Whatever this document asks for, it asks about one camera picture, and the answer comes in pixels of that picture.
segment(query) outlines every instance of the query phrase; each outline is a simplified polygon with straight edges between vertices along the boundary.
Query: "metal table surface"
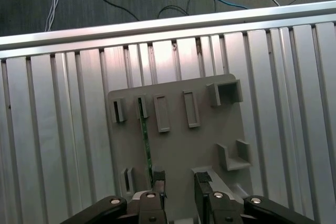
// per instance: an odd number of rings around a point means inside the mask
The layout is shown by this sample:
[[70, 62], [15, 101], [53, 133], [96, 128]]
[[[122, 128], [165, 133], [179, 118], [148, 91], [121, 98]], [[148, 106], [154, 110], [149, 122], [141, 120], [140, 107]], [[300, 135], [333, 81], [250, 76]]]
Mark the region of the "metal table surface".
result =
[[60, 223], [117, 194], [111, 90], [232, 73], [253, 193], [336, 218], [336, 2], [0, 38], [0, 219]]

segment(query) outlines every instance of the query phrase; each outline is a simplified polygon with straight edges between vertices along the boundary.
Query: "green circuit board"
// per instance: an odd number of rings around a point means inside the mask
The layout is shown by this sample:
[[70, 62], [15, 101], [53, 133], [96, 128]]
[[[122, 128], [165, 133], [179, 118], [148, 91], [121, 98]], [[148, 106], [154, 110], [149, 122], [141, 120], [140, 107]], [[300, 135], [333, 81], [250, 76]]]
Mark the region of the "green circuit board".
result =
[[150, 180], [150, 184], [152, 188], [153, 187], [153, 173], [152, 173], [151, 149], [149, 146], [147, 124], [146, 124], [146, 118], [144, 118], [144, 115], [143, 115], [141, 98], [138, 99], [138, 106], [139, 106], [139, 114], [140, 114], [139, 118], [140, 118], [142, 138], [144, 141], [145, 153], [146, 153], [146, 159], [147, 159], [147, 170], [149, 173], [148, 176], [149, 176], [149, 180]]

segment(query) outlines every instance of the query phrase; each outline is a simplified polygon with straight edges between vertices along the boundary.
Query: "rectangular slot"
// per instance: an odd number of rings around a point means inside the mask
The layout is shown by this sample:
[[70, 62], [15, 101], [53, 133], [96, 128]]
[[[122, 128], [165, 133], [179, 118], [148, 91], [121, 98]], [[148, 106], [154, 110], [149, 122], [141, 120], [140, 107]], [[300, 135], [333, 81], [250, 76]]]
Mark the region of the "rectangular slot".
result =
[[113, 102], [113, 106], [114, 106], [114, 113], [116, 115], [115, 117], [115, 120], [117, 122], [120, 122], [120, 119], [119, 119], [119, 111], [118, 111], [118, 103], [117, 102]]
[[189, 128], [200, 126], [200, 117], [194, 91], [183, 91]]
[[137, 108], [137, 118], [138, 119], [140, 118], [139, 102], [141, 102], [143, 118], [148, 118], [147, 109], [146, 109], [146, 98], [144, 94], [137, 96], [135, 99], [135, 106]]
[[117, 98], [112, 101], [111, 114], [113, 123], [120, 123], [126, 121], [123, 104], [124, 104], [124, 98]]
[[128, 179], [128, 186], [129, 186], [129, 193], [133, 196], [136, 192], [135, 181], [134, 181], [134, 168], [130, 168], [127, 171], [127, 179]]
[[219, 99], [219, 94], [218, 94], [218, 85], [216, 83], [213, 83], [211, 85], [208, 85], [207, 89], [209, 92], [211, 106], [212, 107], [220, 106], [221, 101]]
[[227, 96], [230, 103], [242, 102], [241, 92], [239, 80], [218, 84], [219, 98], [224, 99]]
[[153, 97], [156, 120], [157, 120], [157, 129], [159, 132], [167, 132], [170, 131], [169, 124], [169, 114], [167, 109], [166, 97], [161, 94], [157, 94]]
[[126, 192], [130, 192], [130, 181], [128, 180], [128, 169], [126, 168], [124, 171], [124, 177], [125, 177], [125, 187], [126, 187]]
[[250, 145], [242, 140], [236, 141], [238, 157], [251, 163], [250, 158]]

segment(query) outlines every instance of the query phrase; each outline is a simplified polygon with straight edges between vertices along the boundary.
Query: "bolt head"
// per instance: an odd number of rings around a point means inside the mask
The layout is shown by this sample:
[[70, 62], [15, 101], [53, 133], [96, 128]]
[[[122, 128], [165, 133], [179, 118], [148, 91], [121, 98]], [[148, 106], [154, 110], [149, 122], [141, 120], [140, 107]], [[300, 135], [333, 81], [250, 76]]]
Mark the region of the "bolt head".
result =
[[255, 204], [260, 204], [261, 203], [261, 200], [258, 199], [258, 198], [252, 198], [251, 201]]
[[214, 193], [214, 196], [216, 197], [216, 198], [222, 198], [223, 197], [223, 194], [221, 194], [221, 193]]
[[113, 199], [113, 200], [111, 200], [111, 203], [112, 203], [112, 204], [118, 204], [118, 203], [120, 203], [120, 200], [118, 200], [118, 199]]

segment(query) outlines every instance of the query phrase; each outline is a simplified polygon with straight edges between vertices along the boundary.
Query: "gray plastic board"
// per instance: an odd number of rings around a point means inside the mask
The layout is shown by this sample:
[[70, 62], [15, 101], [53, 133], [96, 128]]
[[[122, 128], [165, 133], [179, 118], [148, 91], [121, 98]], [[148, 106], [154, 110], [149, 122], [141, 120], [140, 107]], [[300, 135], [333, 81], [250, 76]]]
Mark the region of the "gray plastic board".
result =
[[[133, 190], [150, 189], [138, 98], [152, 164], [166, 172], [168, 220], [197, 218], [192, 168], [212, 166], [224, 183], [239, 183], [251, 193], [249, 169], [243, 169], [250, 166], [250, 154], [244, 143], [240, 82], [225, 74], [109, 92], [110, 127], [124, 197]], [[125, 169], [132, 169], [132, 174]]]

